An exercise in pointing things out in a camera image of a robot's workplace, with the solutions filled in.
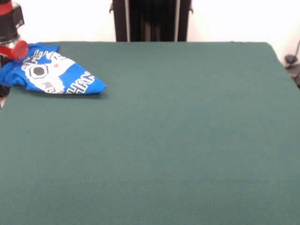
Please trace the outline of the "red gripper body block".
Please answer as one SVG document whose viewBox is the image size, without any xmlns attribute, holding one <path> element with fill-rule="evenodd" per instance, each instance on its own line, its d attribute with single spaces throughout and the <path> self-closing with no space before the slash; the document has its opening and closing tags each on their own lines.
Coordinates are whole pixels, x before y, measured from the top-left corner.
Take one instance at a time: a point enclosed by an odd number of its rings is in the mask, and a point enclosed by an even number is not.
<svg viewBox="0 0 300 225">
<path fill-rule="evenodd" d="M 24 40 L 16 40 L 12 43 L 0 45 L 0 55 L 9 60 L 22 60 L 28 53 L 29 46 Z"/>
</svg>

